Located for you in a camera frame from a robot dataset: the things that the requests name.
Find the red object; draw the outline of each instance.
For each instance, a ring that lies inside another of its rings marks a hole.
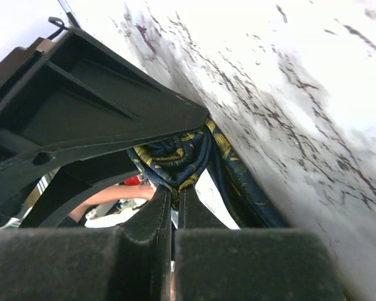
[[[129,179],[124,181],[124,184],[128,186],[140,185],[140,180],[138,176],[130,177]]]

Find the skin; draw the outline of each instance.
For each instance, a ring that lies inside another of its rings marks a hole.
[[[155,194],[154,189],[150,185],[136,185],[136,186],[110,186],[99,193],[88,198],[85,202],[77,206],[68,216],[79,222],[85,211],[89,206],[99,205],[118,199],[152,199]]]
[[[170,286],[171,286],[170,299],[171,299],[171,301],[174,301],[175,300],[175,296],[176,296],[176,291],[175,291],[175,272],[171,273]]]

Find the white stone wall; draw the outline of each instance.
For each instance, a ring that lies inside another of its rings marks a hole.
[[[202,101],[292,225],[376,301],[376,0],[68,0],[83,28]]]

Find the black plastic bracket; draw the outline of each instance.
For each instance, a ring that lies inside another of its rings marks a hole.
[[[227,227],[199,200],[194,186],[180,193],[178,229]]]
[[[20,228],[57,227],[84,200],[137,174],[125,150],[63,166]]]
[[[0,86],[0,226],[10,198],[56,168],[204,125],[206,108],[78,29],[32,50]]]

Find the navy blue fabric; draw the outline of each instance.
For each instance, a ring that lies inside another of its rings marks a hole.
[[[287,226],[210,118],[202,130],[134,147],[128,154],[151,181],[171,191],[175,209],[179,206],[179,191],[194,184],[207,168],[226,204],[249,202],[267,227]],[[227,182],[234,188],[233,196],[231,189],[226,189],[231,187]]]

